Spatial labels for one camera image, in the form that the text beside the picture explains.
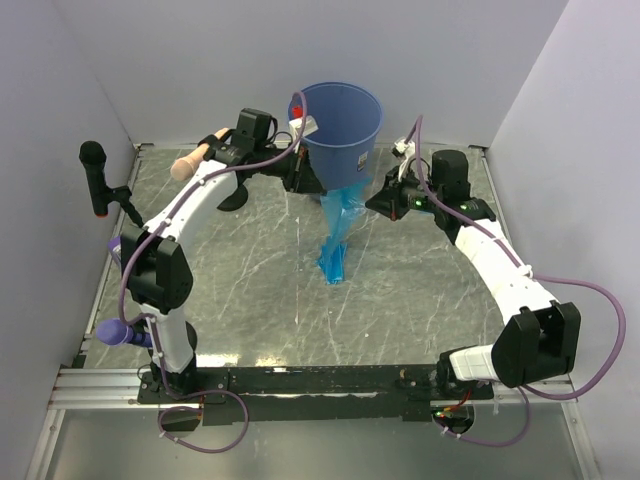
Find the black microphone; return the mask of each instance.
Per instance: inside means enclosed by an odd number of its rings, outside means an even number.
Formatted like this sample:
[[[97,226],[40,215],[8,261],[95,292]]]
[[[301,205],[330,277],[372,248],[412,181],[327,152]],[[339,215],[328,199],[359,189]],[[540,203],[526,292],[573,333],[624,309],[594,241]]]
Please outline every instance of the black microphone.
[[[82,162],[87,174],[93,213],[98,217],[106,217],[109,213],[108,207],[112,192],[104,178],[104,165],[107,162],[107,156],[102,145],[91,140],[84,142],[80,147],[80,162]]]

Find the purple handle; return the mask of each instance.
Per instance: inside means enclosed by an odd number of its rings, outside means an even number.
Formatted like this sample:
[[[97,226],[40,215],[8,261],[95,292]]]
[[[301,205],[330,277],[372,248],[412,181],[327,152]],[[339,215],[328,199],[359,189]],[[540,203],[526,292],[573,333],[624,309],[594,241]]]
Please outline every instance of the purple handle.
[[[133,328],[123,324],[119,318],[109,318],[96,328],[96,338],[105,345],[115,347],[129,343],[138,347],[151,348],[151,335],[136,333]]]

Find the white label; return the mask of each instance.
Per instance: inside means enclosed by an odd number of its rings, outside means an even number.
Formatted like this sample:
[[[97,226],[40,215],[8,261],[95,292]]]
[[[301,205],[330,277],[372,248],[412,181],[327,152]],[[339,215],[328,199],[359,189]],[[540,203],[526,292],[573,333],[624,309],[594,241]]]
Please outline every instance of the white label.
[[[358,157],[358,171],[362,170],[367,163],[367,155],[369,152],[364,152],[362,155]]]

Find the gray marble surface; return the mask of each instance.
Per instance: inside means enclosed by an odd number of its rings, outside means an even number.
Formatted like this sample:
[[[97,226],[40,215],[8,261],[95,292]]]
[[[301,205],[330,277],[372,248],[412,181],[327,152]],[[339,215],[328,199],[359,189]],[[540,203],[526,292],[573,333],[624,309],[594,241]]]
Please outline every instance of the gray marble surface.
[[[427,148],[430,156],[444,147]],[[495,206],[481,152],[462,150],[473,194]],[[181,189],[169,168],[186,153],[141,153],[133,201],[145,220]],[[388,148],[377,148],[374,158],[367,198],[395,162]],[[491,343],[500,333],[496,304],[432,216],[410,212],[391,222],[364,211],[348,236],[346,281],[327,285],[315,265],[328,233],[321,206],[285,193],[273,178],[256,175],[247,188],[248,203],[202,225],[188,253],[195,282],[186,314],[198,332],[200,365],[432,363],[442,351]],[[112,266],[98,322],[117,316],[119,280]],[[126,308],[138,313],[130,299]],[[93,339],[85,367],[148,361],[143,349]]]

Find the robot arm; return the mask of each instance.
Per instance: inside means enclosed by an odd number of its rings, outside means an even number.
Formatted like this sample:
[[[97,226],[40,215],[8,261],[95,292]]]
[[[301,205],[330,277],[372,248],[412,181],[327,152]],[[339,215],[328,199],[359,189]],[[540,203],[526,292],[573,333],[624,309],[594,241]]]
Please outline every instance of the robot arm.
[[[165,221],[169,212],[175,208],[180,199],[184,198],[184,193],[190,189],[193,184],[203,182],[204,185],[202,185],[202,188],[197,189],[187,198],[180,207],[177,215],[160,234],[160,237],[164,239],[163,242],[171,242],[179,245],[188,256],[190,247],[200,227],[216,213],[216,209],[220,203],[231,196],[238,188],[238,179],[233,172],[219,175],[208,180],[206,183],[203,181],[206,175],[224,168],[226,168],[226,165],[220,162],[213,160],[203,162],[196,171],[196,174],[189,180],[173,201],[169,203],[162,212],[145,223],[144,229],[147,231],[156,230],[160,223]],[[139,238],[140,233],[139,231],[131,232],[130,230],[123,232],[123,242],[127,241],[124,240],[125,238],[130,238],[132,235]],[[193,285],[193,278],[190,272],[189,275],[187,275],[187,269],[187,265],[182,265],[182,268],[180,268],[182,271],[181,276],[185,278],[180,285],[176,285],[176,287],[187,288],[190,292]],[[135,286],[132,287],[130,287],[130,289],[133,294]],[[177,308],[165,308],[163,311],[159,308],[160,305],[154,305],[153,303],[154,302],[143,300],[142,303],[140,303],[140,311],[142,313],[152,314],[152,316],[148,318],[152,318],[153,321],[156,322],[157,336],[162,345],[163,354],[165,355],[166,369],[169,373],[179,374],[194,360],[195,348],[195,345],[191,345],[188,338],[189,331],[187,330],[184,307],[179,305]],[[154,344],[154,352],[156,352],[155,338],[152,336],[151,339]],[[155,354],[153,361],[156,365],[159,365],[159,359]]]
[[[570,372],[576,355],[580,313],[572,303],[560,304],[531,278],[531,269],[516,266],[497,244],[509,245],[496,216],[481,199],[470,195],[468,162],[463,153],[442,150],[433,154],[430,187],[449,208],[465,215],[481,228],[442,211],[429,200],[418,179],[408,170],[406,158],[387,173],[380,192],[366,206],[392,221],[409,210],[434,214],[436,225],[472,263],[491,292],[505,328],[493,345],[464,347],[440,355],[438,378],[443,389],[459,389],[464,382],[498,380],[508,387]]]

